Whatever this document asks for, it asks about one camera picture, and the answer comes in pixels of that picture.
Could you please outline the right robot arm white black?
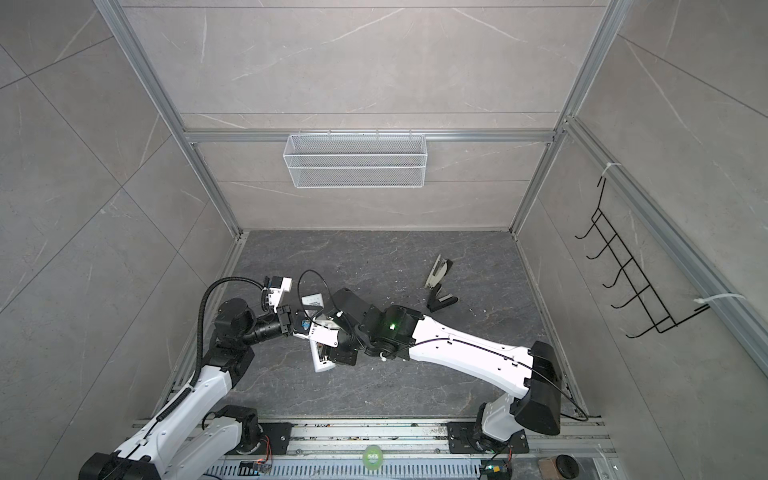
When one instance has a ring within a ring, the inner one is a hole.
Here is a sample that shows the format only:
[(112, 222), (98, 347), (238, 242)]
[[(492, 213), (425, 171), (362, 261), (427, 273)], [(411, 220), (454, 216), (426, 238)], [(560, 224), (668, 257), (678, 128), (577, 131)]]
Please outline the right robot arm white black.
[(378, 309), (344, 288), (319, 314), (338, 327), (329, 358), (352, 365), (357, 354), (432, 363), (483, 380), (502, 391), (484, 403), (466, 434), (469, 447), (494, 453), (534, 433), (561, 433), (563, 373), (554, 348), (542, 341), (509, 346), (448, 327), (412, 308)]

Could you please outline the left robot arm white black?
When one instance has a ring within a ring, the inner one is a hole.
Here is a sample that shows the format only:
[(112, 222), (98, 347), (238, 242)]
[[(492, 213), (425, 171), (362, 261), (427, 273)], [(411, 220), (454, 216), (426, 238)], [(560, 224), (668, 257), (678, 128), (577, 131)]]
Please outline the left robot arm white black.
[(273, 307), (257, 317), (241, 298), (220, 305), (210, 348), (187, 385), (111, 453), (95, 453), (80, 479), (197, 479), (227, 453), (271, 453), (255, 409), (216, 409), (255, 358), (252, 347), (307, 332), (302, 310)]

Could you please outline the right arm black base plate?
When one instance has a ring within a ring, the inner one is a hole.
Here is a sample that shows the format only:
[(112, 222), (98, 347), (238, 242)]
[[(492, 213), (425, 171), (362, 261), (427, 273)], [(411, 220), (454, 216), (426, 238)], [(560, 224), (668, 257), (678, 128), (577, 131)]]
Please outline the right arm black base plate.
[(508, 440), (500, 441), (481, 433), (472, 422), (448, 422), (447, 438), (451, 454), (530, 452), (527, 435), (523, 429), (514, 432)]

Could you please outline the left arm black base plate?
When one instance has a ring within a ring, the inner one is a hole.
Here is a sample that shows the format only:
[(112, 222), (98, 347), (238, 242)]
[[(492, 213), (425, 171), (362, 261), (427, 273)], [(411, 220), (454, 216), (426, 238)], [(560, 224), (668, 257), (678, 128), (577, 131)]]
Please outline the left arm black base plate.
[(262, 423), (261, 433), (245, 447), (238, 447), (236, 452), (240, 455), (256, 455), (266, 457), (270, 455), (286, 455), (291, 439), (293, 425), (288, 422)]

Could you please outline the white remote control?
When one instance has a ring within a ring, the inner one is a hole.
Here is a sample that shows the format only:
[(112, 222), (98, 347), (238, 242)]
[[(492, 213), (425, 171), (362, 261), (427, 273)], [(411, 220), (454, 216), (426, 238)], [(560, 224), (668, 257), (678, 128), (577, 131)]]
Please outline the white remote control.
[[(317, 322), (318, 324), (324, 324), (328, 327), (339, 327), (329, 319), (324, 313), (324, 300), (319, 293), (303, 296), (302, 306), (306, 311), (306, 316), (311, 322)], [(327, 359), (326, 347), (309, 340), (310, 352), (312, 355), (313, 368), (316, 373), (322, 373), (329, 371), (335, 367), (335, 364)]]

